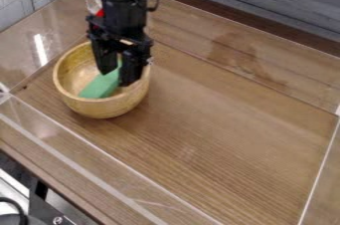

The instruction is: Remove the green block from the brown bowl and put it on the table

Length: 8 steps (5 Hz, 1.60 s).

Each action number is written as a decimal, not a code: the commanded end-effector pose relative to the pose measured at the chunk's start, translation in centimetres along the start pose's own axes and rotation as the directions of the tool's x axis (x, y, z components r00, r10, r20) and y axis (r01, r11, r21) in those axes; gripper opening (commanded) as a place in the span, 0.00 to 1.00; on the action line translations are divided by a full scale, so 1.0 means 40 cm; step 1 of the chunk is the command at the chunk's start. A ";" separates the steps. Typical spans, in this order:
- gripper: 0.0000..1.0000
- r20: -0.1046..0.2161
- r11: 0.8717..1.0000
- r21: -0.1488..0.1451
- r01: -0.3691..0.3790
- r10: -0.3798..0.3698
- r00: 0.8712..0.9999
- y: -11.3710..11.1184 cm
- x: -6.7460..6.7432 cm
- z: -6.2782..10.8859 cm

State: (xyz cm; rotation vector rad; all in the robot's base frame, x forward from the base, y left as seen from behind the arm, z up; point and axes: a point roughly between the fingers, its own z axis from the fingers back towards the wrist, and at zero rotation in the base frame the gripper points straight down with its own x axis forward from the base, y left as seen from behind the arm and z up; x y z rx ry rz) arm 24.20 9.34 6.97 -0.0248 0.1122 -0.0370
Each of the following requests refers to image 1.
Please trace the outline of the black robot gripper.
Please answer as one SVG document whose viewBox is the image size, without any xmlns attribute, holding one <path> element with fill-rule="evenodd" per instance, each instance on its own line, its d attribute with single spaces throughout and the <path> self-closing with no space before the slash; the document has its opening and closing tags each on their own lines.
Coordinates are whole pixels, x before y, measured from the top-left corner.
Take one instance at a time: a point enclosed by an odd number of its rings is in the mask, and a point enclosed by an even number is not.
<svg viewBox="0 0 340 225">
<path fill-rule="evenodd" d="M 102 15 L 90 14 L 88 37 L 98 71 L 102 75 L 120 66 L 120 86 L 128 87 L 149 64 L 153 41 L 145 34 L 148 13 L 154 11 L 148 0 L 101 0 Z"/>
</svg>

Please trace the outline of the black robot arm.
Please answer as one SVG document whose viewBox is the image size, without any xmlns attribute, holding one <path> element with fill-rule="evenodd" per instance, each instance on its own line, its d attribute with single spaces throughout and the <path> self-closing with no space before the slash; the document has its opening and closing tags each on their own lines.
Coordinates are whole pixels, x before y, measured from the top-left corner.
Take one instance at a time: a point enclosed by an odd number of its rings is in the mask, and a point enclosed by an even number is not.
<svg viewBox="0 0 340 225">
<path fill-rule="evenodd" d="M 102 75 L 120 69 L 120 86 L 133 84 L 152 57 L 153 39 L 145 33 L 148 14 L 160 6 L 148 0 L 101 0 L 102 15 L 90 14 L 88 38 L 96 65 Z"/>
</svg>

